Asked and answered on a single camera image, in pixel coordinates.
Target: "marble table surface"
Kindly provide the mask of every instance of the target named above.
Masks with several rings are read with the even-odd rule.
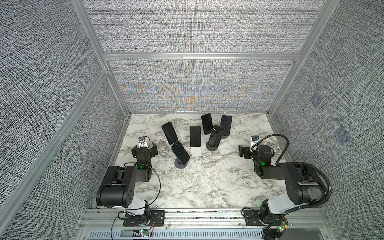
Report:
[[[265,114],[227,114],[233,117],[230,136],[221,140],[219,148],[214,152],[207,150],[205,143],[209,135],[202,132],[202,156],[191,157],[184,169],[175,168],[175,155],[161,125],[171,121],[179,141],[190,154],[189,127],[202,126],[201,115],[132,115],[115,165],[136,162],[131,149],[138,144],[138,137],[148,136],[157,144],[159,154],[151,160],[161,180],[161,192],[152,208],[257,207],[263,200],[285,192],[283,180],[260,179],[253,172],[252,160],[238,155],[238,145],[249,146],[251,135],[262,138],[273,133]],[[221,116],[212,114],[214,125],[220,125]],[[276,138],[263,143],[275,150],[274,164],[281,153]],[[135,195],[148,202],[156,197],[158,190],[159,180],[154,173],[149,182],[135,184]]]

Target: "gray panel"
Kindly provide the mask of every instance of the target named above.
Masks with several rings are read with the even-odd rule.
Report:
[[[111,60],[131,111],[267,111],[290,60]]]
[[[0,207],[101,70],[70,1],[2,1]]]
[[[383,1],[341,0],[272,116],[292,159],[330,177],[340,240],[384,234],[383,33]]]
[[[326,0],[84,0],[104,51],[300,52]]]
[[[73,239],[124,119],[105,80],[1,239]]]

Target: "horizontal aluminum bar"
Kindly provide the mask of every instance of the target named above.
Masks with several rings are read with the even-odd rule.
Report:
[[[105,60],[112,59],[151,59],[151,60],[191,60],[191,59],[241,59],[241,60],[299,60],[300,53],[127,53],[105,52]]]

